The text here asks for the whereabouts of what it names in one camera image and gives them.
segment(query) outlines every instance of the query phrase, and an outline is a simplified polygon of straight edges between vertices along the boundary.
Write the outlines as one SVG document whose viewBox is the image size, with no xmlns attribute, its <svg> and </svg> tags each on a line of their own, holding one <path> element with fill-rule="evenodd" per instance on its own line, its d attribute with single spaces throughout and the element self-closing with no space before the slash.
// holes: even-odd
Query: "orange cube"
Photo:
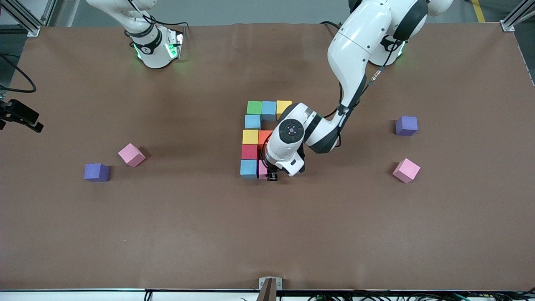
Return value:
<svg viewBox="0 0 535 301">
<path fill-rule="evenodd" d="M 262 150 L 264 142 L 273 131 L 258 131 L 258 149 Z"/>
</svg>

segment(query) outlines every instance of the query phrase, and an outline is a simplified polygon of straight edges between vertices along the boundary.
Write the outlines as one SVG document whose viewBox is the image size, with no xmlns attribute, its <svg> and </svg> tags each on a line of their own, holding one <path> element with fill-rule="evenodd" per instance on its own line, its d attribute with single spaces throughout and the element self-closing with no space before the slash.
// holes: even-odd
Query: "pink cube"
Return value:
<svg viewBox="0 0 535 301">
<path fill-rule="evenodd" d="M 131 167 L 136 167 L 145 160 L 145 156 L 143 156 L 139 149 L 133 146 L 132 143 L 123 148 L 119 152 L 119 156 L 121 156 L 121 158 L 125 160 L 125 163 Z"/>
<path fill-rule="evenodd" d="M 394 170 L 394 175 L 396 178 L 402 180 L 404 183 L 409 183 L 416 177 L 416 174 L 420 171 L 420 166 L 414 164 L 409 159 L 401 161 Z"/>
<path fill-rule="evenodd" d="M 258 178 L 260 180 L 267 180 L 268 169 L 264 166 L 262 160 L 258 160 Z"/>
</svg>

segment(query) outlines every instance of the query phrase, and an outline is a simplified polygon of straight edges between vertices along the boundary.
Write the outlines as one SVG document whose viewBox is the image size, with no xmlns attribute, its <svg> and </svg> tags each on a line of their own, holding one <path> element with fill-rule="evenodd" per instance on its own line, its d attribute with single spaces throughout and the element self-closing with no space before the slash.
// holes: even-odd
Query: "foam cube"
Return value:
<svg viewBox="0 0 535 301">
<path fill-rule="evenodd" d="M 260 115 L 262 114 L 262 102 L 250 100 L 247 102 L 247 115 Z"/>
<path fill-rule="evenodd" d="M 139 149 L 132 145 L 132 143 L 121 149 L 119 156 L 121 156 L 125 163 L 131 167 L 136 167 L 145 160 L 145 156 L 143 156 Z"/>
<path fill-rule="evenodd" d="M 266 180 L 268 177 L 268 169 L 262 163 L 262 160 L 258 160 L 258 178 L 260 180 Z"/>
<path fill-rule="evenodd" d="M 262 149 L 264 142 L 273 131 L 258 131 L 258 148 Z"/>
<path fill-rule="evenodd" d="M 243 130 L 242 144 L 258 144 L 258 130 Z"/>
<path fill-rule="evenodd" d="M 260 115 L 245 115 L 245 128 L 260 130 Z"/>
<path fill-rule="evenodd" d="M 401 116 L 396 121 L 396 135 L 412 136 L 418 131 L 418 120 L 414 116 Z"/>
<path fill-rule="evenodd" d="M 241 145 L 241 158 L 243 160 L 258 160 L 258 149 L 256 145 L 242 144 Z"/>
<path fill-rule="evenodd" d="M 86 164 L 83 179 L 93 183 L 107 182 L 110 179 L 110 168 L 104 164 Z"/>
<path fill-rule="evenodd" d="M 241 160 L 240 175 L 243 179 L 258 179 L 257 160 Z"/>
<path fill-rule="evenodd" d="M 276 121 L 277 120 L 277 102 L 267 101 L 262 102 L 262 120 Z"/>
<path fill-rule="evenodd" d="M 405 159 L 398 164 L 393 175 L 402 180 L 404 183 L 409 183 L 414 180 L 416 174 L 420 171 L 420 166 L 414 164 L 409 159 Z"/>
<path fill-rule="evenodd" d="M 279 120 L 280 115 L 292 104 L 291 100 L 278 100 L 277 101 L 277 120 Z"/>
</svg>

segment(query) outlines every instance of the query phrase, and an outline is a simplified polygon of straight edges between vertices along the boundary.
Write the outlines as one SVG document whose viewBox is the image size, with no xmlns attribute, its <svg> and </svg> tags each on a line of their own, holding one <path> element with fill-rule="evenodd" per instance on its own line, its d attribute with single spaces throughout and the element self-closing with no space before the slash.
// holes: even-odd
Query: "white robotic arm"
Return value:
<svg viewBox="0 0 535 301">
<path fill-rule="evenodd" d="M 87 0 L 89 5 L 107 13 L 126 30 L 147 67 L 162 68 L 180 55 L 182 34 L 157 25 L 147 12 L 157 0 Z"/>
<path fill-rule="evenodd" d="M 275 172 L 279 170 L 290 176 L 304 172 L 303 143 L 318 154 L 328 153 L 338 144 L 340 132 L 365 90 L 365 68 L 370 57 L 382 59 L 382 66 L 393 63 L 397 55 L 392 54 L 401 42 L 419 32 L 428 4 L 433 2 L 440 4 L 437 11 L 444 11 L 452 0 L 357 1 L 327 51 L 329 65 L 343 92 L 334 117 L 329 121 L 303 103 L 289 106 L 262 151 L 270 170 L 268 179 L 276 180 Z M 390 47 L 378 47 L 385 35 L 391 36 L 393 43 Z"/>
</svg>

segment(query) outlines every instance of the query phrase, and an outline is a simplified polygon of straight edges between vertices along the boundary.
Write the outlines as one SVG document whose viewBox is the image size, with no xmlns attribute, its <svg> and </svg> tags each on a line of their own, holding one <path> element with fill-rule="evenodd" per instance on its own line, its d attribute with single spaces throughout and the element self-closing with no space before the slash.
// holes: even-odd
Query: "blue cube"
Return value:
<svg viewBox="0 0 535 301">
<path fill-rule="evenodd" d="M 396 135 L 412 136 L 418 131 L 418 120 L 414 116 L 401 116 L 396 121 Z"/>
<path fill-rule="evenodd" d="M 110 179 L 110 168 L 100 163 L 86 164 L 83 179 L 94 183 L 107 182 Z"/>
<path fill-rule="evenodd" d="M 241 160 L 240 175 L 242 179 L 258 179 L 256 160 Z"/>
<path fill-rule="evenodd" d="M 277 120 L 277 102 L 267 101 L 262 102 L 262 120 L 276 121 Z"/>
<path fill-rule="evenodd" d="M 245 115 L 246 130 L 260 130 L 260 115 Z"/>
</svg>

